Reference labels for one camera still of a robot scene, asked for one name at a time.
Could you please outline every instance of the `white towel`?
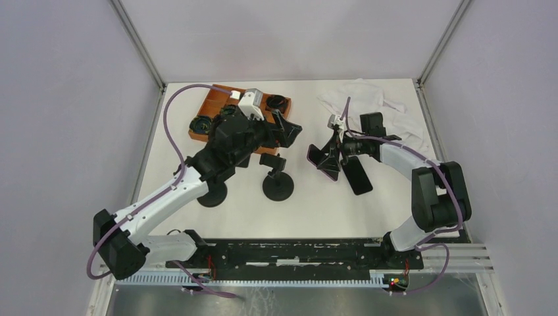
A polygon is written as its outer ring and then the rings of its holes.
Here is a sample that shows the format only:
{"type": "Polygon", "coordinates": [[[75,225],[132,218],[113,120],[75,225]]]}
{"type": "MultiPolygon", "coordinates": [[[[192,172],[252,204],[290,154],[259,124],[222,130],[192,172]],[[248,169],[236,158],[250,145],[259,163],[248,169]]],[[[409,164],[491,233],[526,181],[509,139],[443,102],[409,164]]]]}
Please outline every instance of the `white towel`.
{"type": "Polygon", "coordinates": [[[384,116],[384,127],[388,135],[395,134],[405,145],[421,153],[428,153],[429,145],[424,141],[424,130],[407,114],[405,104],[384,99],[384,90],[366,80],[356,79],[319,95],[318,99],[332,114],[341,115],[347,97],[351,97],[348,118],[351,129],[361,130],[361,114],[380,112],[384,116]]]}

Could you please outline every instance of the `gray floor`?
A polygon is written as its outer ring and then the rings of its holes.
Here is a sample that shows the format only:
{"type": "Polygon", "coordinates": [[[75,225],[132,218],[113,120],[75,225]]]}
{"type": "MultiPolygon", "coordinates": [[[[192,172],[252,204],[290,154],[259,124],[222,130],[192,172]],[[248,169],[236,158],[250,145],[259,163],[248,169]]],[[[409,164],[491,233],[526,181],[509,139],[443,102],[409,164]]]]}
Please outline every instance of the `gray floor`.
{"type": "MultiPolygon", "coordinates": [[[[429,283],[412,275],[411,288],[429,283]]],[[[190,296],[173,286],[116,286],[108,315],[486,315],[475,275],[446,275],[402,298],[374,288],[221,288],[241,298],[190,296]]]]}

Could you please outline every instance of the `gray wall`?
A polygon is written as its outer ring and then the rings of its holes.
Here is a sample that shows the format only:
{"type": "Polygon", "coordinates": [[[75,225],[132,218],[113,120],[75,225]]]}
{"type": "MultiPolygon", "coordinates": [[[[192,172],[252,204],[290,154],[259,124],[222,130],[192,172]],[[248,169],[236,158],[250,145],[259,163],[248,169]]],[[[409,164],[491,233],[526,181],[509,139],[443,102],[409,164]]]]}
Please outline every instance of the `gray wall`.
{"type": "Polygon", "coordinates": [[[558,2],[475,1],[426,95],[511,315],[556,315],[558,2]]]}
{"type": "Polygon", "coordinates": [[[158,90],[106,0],[0,2],[0,315],[83,315],[158,90]]]}
{"type": "Polygon", "coordinates": [[[459,0],[122,0],[167,82],[416,78],[459,0]]]}

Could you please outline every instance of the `tabletop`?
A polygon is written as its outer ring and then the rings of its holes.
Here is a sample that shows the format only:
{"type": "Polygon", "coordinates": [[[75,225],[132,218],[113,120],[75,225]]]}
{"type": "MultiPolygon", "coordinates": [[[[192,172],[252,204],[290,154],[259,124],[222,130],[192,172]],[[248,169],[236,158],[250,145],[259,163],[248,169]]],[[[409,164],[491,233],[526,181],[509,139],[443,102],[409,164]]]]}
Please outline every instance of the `tabletop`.
{"type": "MultiPolygon", "coordinates": [[[[373,191],[355,196],[340,174],[331,181],[308,162],[310,144],[322,147],[332,135],[327,127],[330,113],[317,96],[350,80],[212,82],[235,88],[257,88],[269,94],[292,98],[289,121],[303,127],[290,148],[280,148],[287,159],[285,172],[294,181],[293,194],[286,201],[267,199],[262,182],[270,168],[259,164],[252,154],[247,169],[236,169],[226,181],[228,195],[214,208],[193,201],[162,222],[151,234],[169,230],[194,229],[202,238],[366,238],[381,237],[397,228],[411,216],[411,183],[373,158],[360,156],[373,191]]],[[[408,113],[427,131],[420,103],[411,79],[369,80],[384,89],[386,99],[406,104],[408,113]]],[[[166,88],[165,99],[189,83],[173,83],[166,88]]],[[[184,154],[194,156],[205,145],[188,136],[188,126],[202,104],[208,90],[190,89],[181,93],[168,110],[168,126],[176,144],[184,154]]],[[[430,157],[434,156],[430,144],[430,157]]],[[[179,164],[163,130],[162,112],[157,122],[153,143],[145,167],[139,199],[170,180],[179,164]]]]}

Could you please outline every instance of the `orange tray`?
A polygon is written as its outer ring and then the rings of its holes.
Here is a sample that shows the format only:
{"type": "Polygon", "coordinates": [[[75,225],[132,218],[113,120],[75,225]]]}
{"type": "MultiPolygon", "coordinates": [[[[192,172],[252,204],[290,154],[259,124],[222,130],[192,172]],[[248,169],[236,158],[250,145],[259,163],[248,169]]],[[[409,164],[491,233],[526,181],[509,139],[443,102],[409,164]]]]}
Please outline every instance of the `orange tray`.
{"type": "MultiPolygon", "coordinates": [[[[214,84],[213,86],[221,88],[221,89],[225,89],[225,90],[228,90],[228,91],[236,90],[236,91],[240,91],[241,93],[244,93],[246,91],[246,89],[239,89],[239,88],[233,88],[233,87],[228,87],[228,86],[221,86],[219,84],[214,84]]],[[[260,103],[260,109],[262,111],[262,114],[264,114],[264,116],[265,116],[265,118],[267,119],[268,122],[275,122],[273,120],[273,116],[271,115],[271,112],[267,109],[267,106],[265,104],[265,101],[270,96],[272,96],[272,95],[267,94],[267,93],[263,94],[262,101],[260,103]]],[[[287,99],[287,108],[285,109],[285,113],[283,113],[283,116],[285,117],[285,119],[288,119],[289,118],[289,113],[291,111],[292,101],[291,101],[291,98],[289,98],[289,97],[286,97],[286,99],[287,99]]],[[[205,97],[205,100],[203,100],[203,103],[201,104],[201,107],[199,108],[199,111],[197,112],[197,114],[198,115],[205,115],[206,117],[213,118],[215,115],[219,114],[219,111],[225,105],[229,105],[229,104],[237,105],[238,100],[230,99],[229,96],[226,95],[225,93],[215,91],[215,90],[209,90],[209,93],[205,97]]],[[[208,138],[207,135],[196,134],[192,130],[188,130],[188,135],[190,135],[190,138],[193,139],[193,140],[199,140],[199,141],[207,143],[207,138],[208,138]]],[[[270,148],[260,147],[255,153],[258,153],[258,154],[269,153],[271,155],[275,155],[276,152],[277,152],[277,148],[270,149],[270,148]]]]}

